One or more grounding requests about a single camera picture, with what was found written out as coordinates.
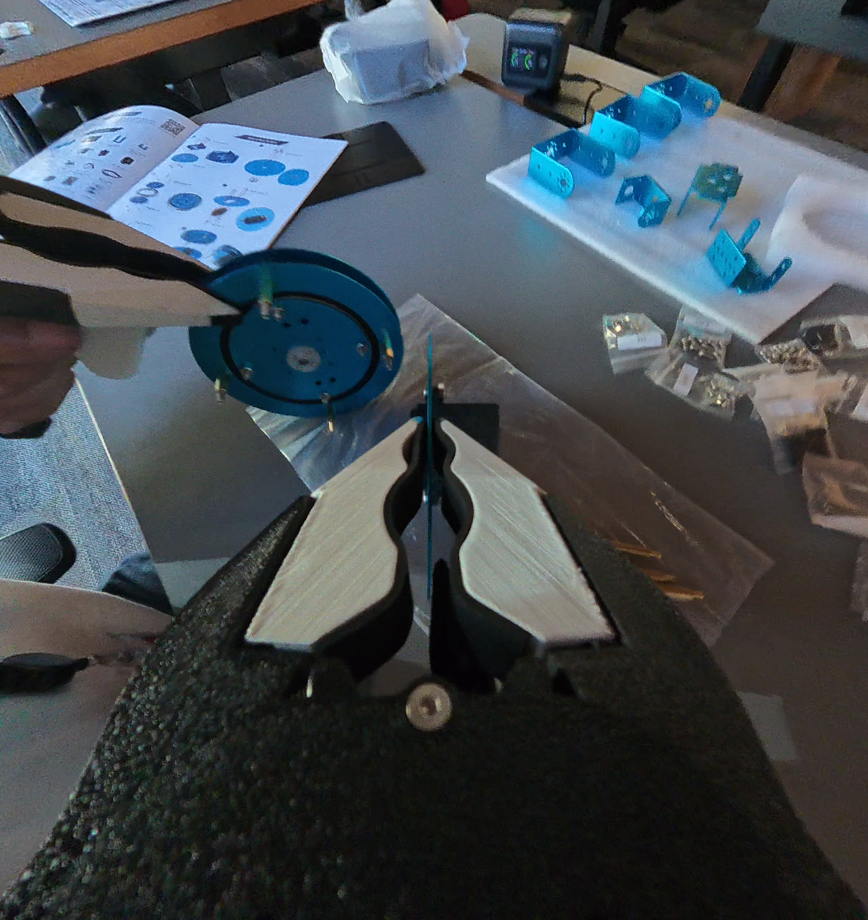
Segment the black flat plate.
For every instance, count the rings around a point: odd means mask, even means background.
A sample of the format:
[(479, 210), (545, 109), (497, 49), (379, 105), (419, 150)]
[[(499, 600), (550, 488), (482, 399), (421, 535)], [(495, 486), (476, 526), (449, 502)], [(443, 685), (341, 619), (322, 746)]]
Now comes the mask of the black flat plate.
[(330, 133), (325, 140), (344, 141), (347, 146), (303, 202), (303, 208), (388, 186), (426, 172), (388, 121)]

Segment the white plastic bag with box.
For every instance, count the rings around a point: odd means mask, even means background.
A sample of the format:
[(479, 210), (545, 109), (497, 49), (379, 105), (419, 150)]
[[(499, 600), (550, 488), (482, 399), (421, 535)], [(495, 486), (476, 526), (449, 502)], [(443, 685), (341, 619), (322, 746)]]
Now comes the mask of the white plastic bag with box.
[(461, 75), (469, 40), (428, 1), (392, 1), (325, 29), (319, 47), (337, 93), (378, 105)]

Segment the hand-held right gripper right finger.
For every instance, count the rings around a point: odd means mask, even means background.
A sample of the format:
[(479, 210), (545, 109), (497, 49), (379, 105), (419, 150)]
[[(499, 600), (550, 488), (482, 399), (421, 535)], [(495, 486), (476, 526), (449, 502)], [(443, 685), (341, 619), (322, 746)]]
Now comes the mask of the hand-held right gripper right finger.
[(543, 648), (615, 638), (543, 489), (449, 420), (438, 421), (460, 596)]

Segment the tall teal metal bracket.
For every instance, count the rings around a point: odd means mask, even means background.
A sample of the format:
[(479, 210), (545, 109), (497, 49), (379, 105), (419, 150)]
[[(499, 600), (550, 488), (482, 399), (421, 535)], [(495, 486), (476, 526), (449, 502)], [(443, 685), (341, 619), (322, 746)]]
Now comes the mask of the tall teal metal bracket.
[(709, 229), (715, 227), (724, 213), (729, 201), (733, 200), (739, 191), (743, 175), (739, 167), (723, 163), (711, 163), (698, 167), (690, 187), (681, 201), (678, 215), (681, 215), (691, 196), (695, 195), (701, 201), (714, 201), (719, 205), (715, 217), (709, 224)]

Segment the wood-edged grey desk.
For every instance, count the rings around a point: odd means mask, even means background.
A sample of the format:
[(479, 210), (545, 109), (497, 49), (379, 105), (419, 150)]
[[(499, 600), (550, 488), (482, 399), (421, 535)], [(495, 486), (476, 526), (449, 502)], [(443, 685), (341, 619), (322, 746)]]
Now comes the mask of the wood-edged grey desk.
[(0, 41), (0, 99), (309, 6), (313, 2), (173, 2), (75, 28), (40, 2), (0, 2), (0, 23), (27, 21), (34, 29)]

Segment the printed instruction leaflet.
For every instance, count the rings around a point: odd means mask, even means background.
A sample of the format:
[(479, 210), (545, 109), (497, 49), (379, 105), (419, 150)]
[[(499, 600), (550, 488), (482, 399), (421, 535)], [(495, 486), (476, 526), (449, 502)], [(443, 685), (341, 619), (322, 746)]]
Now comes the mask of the printed instruction leaflet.
[(83, 123), (11, 176), (215, 270), (271, 247), (346, 147), (137, 106)]

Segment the large clear plastic bag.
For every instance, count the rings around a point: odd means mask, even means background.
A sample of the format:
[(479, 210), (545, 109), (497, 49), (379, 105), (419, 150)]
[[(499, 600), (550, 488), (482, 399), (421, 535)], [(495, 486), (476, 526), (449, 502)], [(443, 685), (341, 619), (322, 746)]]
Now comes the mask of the large clear plastic bag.
[(423, 400), (432, 339), (435, 380), (447, 401), (497, 404), (500, 457), (604, 538), (660, 552), (665, 571), (703, 593), (678, 607), (713, 646), (772, 560), (421, 295), (397, 315), (405, 351), (394, 383), (370, 404), (337, 414), (334, 431), (325, 419), (248, 408), (307, 488), (322, 486), (408, 420)]

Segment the blue multi-hole U bracket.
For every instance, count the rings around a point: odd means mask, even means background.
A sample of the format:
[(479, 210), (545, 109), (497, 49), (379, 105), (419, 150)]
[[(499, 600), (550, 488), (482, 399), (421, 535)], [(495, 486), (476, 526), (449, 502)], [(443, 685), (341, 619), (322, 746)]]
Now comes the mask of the blue multi-hole U bracket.
[(706, 251), (706, 258), (720, 280), (727, 288), (739, 294), (753, 295), (771, 291), (793, 265), (793, 259), (786, 257), (771, 272), (766, 272), (748, 252), (747, 247), (761, 225), (761, 220), (754, 218), (738, 239), (722, 228)]

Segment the person's left hand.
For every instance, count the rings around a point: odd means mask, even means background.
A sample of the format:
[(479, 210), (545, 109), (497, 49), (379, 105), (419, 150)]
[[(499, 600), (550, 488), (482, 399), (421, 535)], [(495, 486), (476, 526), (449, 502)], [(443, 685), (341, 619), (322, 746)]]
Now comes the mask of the person's left hand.
[(51, 418), (71, 391), (78, 328), (0, 317), (0, 435)]

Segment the blue round metal base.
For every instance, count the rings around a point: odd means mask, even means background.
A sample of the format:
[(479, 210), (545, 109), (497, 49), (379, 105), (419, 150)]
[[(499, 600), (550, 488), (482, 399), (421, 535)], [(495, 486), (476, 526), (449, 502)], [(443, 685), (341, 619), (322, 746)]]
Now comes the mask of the blue round metal base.
[(380, 397), (401, 368), (394, 305), (340, 259), (266, 250), (217, 270), (206, 291), (236, 314), (189, 328), (191, 353), (216, 392), (249, 407), (334, 421)]

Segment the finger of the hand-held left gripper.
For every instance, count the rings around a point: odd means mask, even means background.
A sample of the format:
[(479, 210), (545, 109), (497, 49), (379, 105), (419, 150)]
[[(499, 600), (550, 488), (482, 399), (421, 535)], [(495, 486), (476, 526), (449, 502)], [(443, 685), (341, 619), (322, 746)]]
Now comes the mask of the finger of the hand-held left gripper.
[(242, 309), (208, 291), (210, 271), (142, 235), (0, 235), (0, 318), (65, 327), (200, 327)]
[(72, 266), (155, 280), (205, 280), (210, 270), (106, 213), (0, 176), (0, 240)]

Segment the person's dark trouser leg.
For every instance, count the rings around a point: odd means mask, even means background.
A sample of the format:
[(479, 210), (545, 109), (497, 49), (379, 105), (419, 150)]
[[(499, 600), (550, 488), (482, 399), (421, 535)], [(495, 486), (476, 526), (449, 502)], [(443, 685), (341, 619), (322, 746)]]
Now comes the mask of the person's dark trouser leg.
[(123, 559), (100, 590), (131, 603), (150, 607), (164, 615), (175, 614), (152, 557), (147, 551)]

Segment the blue metal U bracket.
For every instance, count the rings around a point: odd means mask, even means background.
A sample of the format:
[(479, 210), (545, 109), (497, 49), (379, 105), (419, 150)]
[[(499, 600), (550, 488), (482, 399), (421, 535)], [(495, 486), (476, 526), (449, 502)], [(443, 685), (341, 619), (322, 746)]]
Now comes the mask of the blue metal U bracket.
[(578, 174), (608, 178), (615, 167), (612, 147), (577, 129), (569, 129), (532, 145), (528, 177), (543, 190), (566, 200), (576, 188)]
[(678, 72), (647, 84), (643, 93), (655, 94), (678, 104), (684, 113), (708, 119), (715, 116), (722, 104), (722, 96), (716, 86), (703, 80)]
[(588, 136), (617, 157), (631, 159), (643, 140), (662, 141), (681, 121), (681, 105), (673, 99), (656, 92), (625, 95), (593, 113)]

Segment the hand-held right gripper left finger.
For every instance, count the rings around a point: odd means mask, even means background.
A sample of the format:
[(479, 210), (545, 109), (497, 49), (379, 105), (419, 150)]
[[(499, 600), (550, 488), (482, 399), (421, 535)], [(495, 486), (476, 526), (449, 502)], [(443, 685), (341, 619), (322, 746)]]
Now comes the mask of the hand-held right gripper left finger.
[(256, 609), (245, 639), (316, 652), (358, 627), (395, 586), (400, 535), (386, 502), (409, 471), (421, 420), (410, 419), (312, 493), (313, 506)]

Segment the pile of small screw bags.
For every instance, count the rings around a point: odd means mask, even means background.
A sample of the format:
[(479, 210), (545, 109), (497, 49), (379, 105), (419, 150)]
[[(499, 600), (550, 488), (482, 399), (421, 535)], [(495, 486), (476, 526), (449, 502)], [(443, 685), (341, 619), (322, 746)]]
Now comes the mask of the pile of small screw bags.
[(727, 366), (726, 327), (683, 309), (670, 339), (649, 316), (601, 317), (615, 374), (642, 371), (673, 397), (732, 420), (748, 400), (762, 423), (775, 471), (800, 474), (811, 523), (859, 539), (850, 609), (868, 623), (868, 463), (833, 444), (831, 420), (868, 428), (868, 379), (828, 362), (868, 357), (868, 316), (807, 320), (795, 338), (762, 343), (755, 362)]

